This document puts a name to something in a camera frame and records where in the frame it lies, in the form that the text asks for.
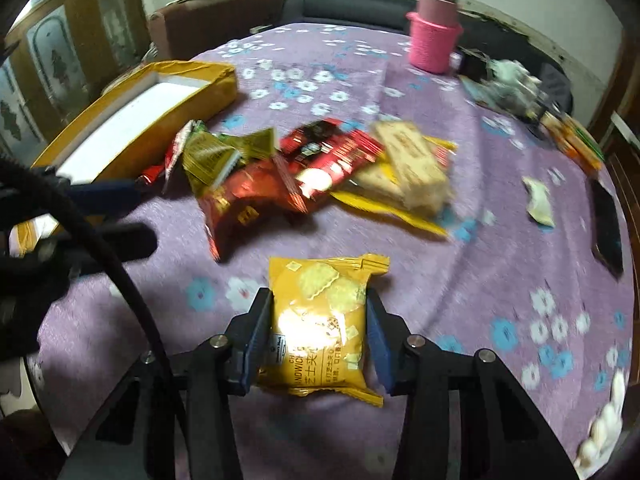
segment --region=table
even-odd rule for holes
[[[237,67],[242,96],[210,122],[215,130],[242,135],[273,125],[283,135],[322,117],[357,128],[403,118],[457,142],[453,214],[439,220],[450,241],[332,203],[301,226],[279,218],[261,225],[219,266],[196,201],[158,198],[130,218],[156,229],[159,249],[127,269],[172,353],[193,349],[245,312],[268,282],[269,256],[386,254],[390,272],[374,286],[387,309],[442,348],[495,349],[573,460],[609,400],[614,371],[629,367],[634,290],[620,204],[625,274],[616,282],[591,254],[582,171],[517,121],[476,107],[455,79],[412,68],[408,47],[409,38],[398,34],[296,24],[197,59]],[[554,229],[528,218],[523,176],[548,186]],[[604,171],[601,180],[613,192]],[[146,344],[105,276],[75,283],[52,306],[40,341],[30,359],[38,398],[69,448]],[[380,388],[371,370],[367,375]],[[403,412],[403,399],[387,397],[377,409],[338,394],[298,399],[258,388],[232,401],[247,479],[389,478]]]

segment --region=smartphone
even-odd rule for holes
[[[593,206],[593,255],[619,279],[624,269],[616,202],[597,180],[590,179],[589,185]]]

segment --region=cheese sandwich cracker package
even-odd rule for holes
[[[258,382],[299,397],[333,390],[374,406],[382,396],[362,373],[369,277],[385,274],[389,258],[270,258],[271,341]]]

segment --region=yellow box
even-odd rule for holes
[[[133,73],[96,100],[42,152],[34,166],[56,166],[80,184],[135,178],[159,164],[175,134],[191,119],[208,120],[238,95],[230,64],[161,61]],[[39,217],[17,227],[22,251],[56,227]]]

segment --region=pink plastic bucket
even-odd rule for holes
[[[444,74],[449,70],[449,56],[456,46],[462,27],[445,27],[427,22],[417,12],[409,12],[411,48],[409,63],[427,72]]]

